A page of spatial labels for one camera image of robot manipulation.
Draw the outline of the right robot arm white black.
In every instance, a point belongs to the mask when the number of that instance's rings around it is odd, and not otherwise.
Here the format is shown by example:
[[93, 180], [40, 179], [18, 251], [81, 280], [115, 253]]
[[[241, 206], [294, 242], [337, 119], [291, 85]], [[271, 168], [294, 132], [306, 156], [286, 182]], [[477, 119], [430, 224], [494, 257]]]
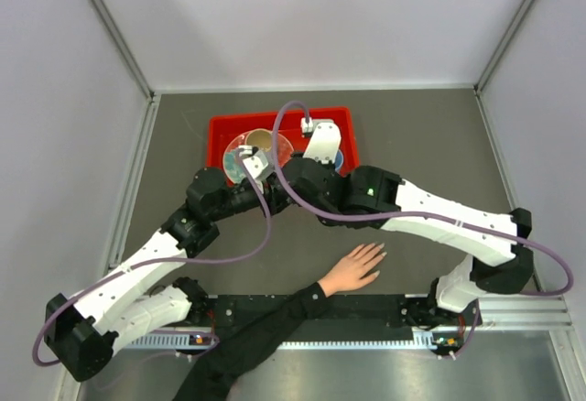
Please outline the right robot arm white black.
[[294, 157], [282, 173], [291, 199], [327, 226], [413, 234], [466, 254], [432, 281], [425, 300], [407, 306], [413, 324], [449, 323], [477, 298], [522, 292], [533, 275], [534, 255], [522, 242], [532, 230], [525, 209], [475, 210], [372, 166], [342, 176], [330, 165]]

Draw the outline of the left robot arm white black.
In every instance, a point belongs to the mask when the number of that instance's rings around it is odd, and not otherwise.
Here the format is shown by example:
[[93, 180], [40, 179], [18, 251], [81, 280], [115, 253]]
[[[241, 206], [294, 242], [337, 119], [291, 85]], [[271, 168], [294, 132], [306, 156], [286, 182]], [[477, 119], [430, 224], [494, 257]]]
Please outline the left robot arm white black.
[[251, 161], [245, 179], [233, 186], [219, 168], [199, 170], [185, 202], [124, 263], [90, 287], [46, 306], [35, 344], [45, 344], [77, 382], [92, 379], [128, 344], [152, 331], [207, 316], [208, 304], [192, 279], [181, 279], [152, 298], [146, 292], [172, 271], [196, 260], [219, 235], [217, 223], [260, 208], [267, 219], [291, 198], [280, 169], [258, 171]]

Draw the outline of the person's hand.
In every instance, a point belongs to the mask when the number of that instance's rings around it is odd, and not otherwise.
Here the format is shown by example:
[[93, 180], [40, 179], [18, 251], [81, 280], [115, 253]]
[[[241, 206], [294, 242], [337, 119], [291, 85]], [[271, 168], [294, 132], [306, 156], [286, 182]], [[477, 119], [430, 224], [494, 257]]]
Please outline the person's hand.
[[327, 298], [361, 289], [378, 278], [376, 268], [385, 257], [384, 244], [361, 244], [343, 256], [318, 284]]

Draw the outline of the black sleeved forearm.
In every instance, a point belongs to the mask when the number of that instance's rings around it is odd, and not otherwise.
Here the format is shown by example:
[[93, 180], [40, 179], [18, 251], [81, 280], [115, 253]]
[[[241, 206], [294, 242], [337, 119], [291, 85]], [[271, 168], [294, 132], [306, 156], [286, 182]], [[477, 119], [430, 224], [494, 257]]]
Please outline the black sleeved forearm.
[[318, 283], [290, 296], [282, 308], [248, 323], [196, 360], [174, 399], [225, 400], [234, 383], [272, 355], [299, 326], [309, 320], [301, 313], [305, 303], [327, 298]]

